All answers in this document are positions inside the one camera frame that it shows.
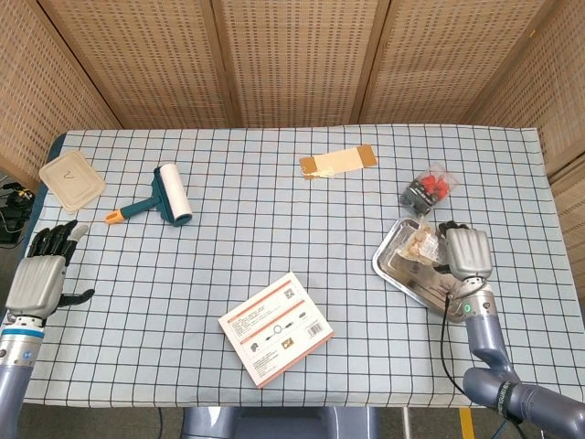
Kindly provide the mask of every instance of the woven partition wall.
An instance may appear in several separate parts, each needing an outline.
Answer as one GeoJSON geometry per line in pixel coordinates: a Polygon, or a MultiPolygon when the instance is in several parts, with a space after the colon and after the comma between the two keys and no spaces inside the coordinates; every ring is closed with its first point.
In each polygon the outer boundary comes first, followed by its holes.
{"type": "Polygon", "coordinates": [[[585,157],[552,184],[573,278],[585,298],[585,157]]]}
{"type": "Polygon", "coordinates": [[[208,0],[40,3],[124,127],[238,123],[208,0]]]}
{"type": "Polygon", "coordinates": [[[361,123],[462,119],[544,0],[392,0],[361,123]]]}
{"type": "Polygon", "coordinates": [[[351,122],[378,0],[219,3],[244,126],[351,122]]]}
{"type": "Polygon", "coordinates": [[[35,189],[55,138],[120,124],[46,24],[23,0],[0,8],[0,169],[35,189]]]}
{"type": "Polygon", "coordinates": [[[585,152],[585,2],[558,3],[468,121],[538,127],[549,175],[585,152]]]}

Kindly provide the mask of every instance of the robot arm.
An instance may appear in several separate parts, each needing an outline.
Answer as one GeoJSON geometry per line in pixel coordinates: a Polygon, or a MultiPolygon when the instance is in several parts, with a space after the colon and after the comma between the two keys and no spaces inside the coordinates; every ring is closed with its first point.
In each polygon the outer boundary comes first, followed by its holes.
{"type": "Polygon", "coordinates": [[[44,229],[33,240],[18,268],[6,300],[7,322],[0,334],[0,438],[16,437],[22,407],[47,318],[59,306],[81,304],[93,290],[62,294],[65,271],[77,241],[88,226],[77,221],[44,229]]]}
{"type": "Polygon", "coordinates": [[[453,300],[463,302],[469,348],[489,369],[471,368],[463,376],[465,395],[506,419],[524,420],[563,438],[585,437],[585,404],[520,381],[508,359],[494,294],[487,236],[479,230],[442,229],[449,268],[463,281],[453,300]]]}

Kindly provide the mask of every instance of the snack package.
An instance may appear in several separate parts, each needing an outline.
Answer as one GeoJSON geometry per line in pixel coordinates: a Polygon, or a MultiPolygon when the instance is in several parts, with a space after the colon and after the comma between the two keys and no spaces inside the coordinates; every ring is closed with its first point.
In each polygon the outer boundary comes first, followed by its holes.
{"type": "Polygon", "coordinates": [[[409,236],[397,253],[404,259],[430,266],[443,265],[447,260],[444,242],[427,222],[420,223],[419,229],[409,236]]]}
{"type": "Polygon", "coordinates": [[[433,164],[412,180],[400,197],[400,202],[417,215],[427,215],[442,199],[459,186],[457,179],[441,165],[433,164]]]}

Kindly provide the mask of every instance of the lint roller handle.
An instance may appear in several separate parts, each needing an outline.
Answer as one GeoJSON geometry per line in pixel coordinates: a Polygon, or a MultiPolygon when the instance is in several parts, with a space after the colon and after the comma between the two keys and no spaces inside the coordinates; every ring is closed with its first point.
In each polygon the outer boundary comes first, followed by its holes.
{"type": "Polygon", "coordinates": [[[141,212],[146,210],[152,209],[160,202],[159,197],[151,197],[148,199],[143,199],[142,201],[138,201],[137,203],[131,204],[130,206],[126,206],[125,208],[121,208],[115,210],[112,213],[106,215],[105,221],[108,224],[115,224],[116,222],[122,222],[124,220],[133,217],[141,212]]]}

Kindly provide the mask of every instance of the checkered tablecloth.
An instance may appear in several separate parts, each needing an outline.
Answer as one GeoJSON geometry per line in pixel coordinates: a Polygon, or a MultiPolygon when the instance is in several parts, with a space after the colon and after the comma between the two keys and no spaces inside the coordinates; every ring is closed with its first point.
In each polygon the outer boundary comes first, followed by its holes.
{"type": "MultiPolygon", "coordinates": [[[[77,215],[48,194],[35,231],[90,224],[27,401],[79,406],[466,405],[441,368],[441,317],[377,277],[372,256],[407,211],[399,193],[430,163],[463,184],[431,220],[486,230],[491,284],[516,371],[583,401],[585,337],[537,132],[456,125],[281,130],[86,131],[67,134],[105,178],[77,215]],[[299,158],[371,144],[378,166],[306,180],[299,158]],[[194,211],[174,228],[155,210],[107,226],[111,209],[150,195],[175,162],[194,211]],[[218,318],[293,271],[335,337],[255,389],[218,318]]],[[[461,382],[473,365],[465,329],[446,350],[461,382]]]]}

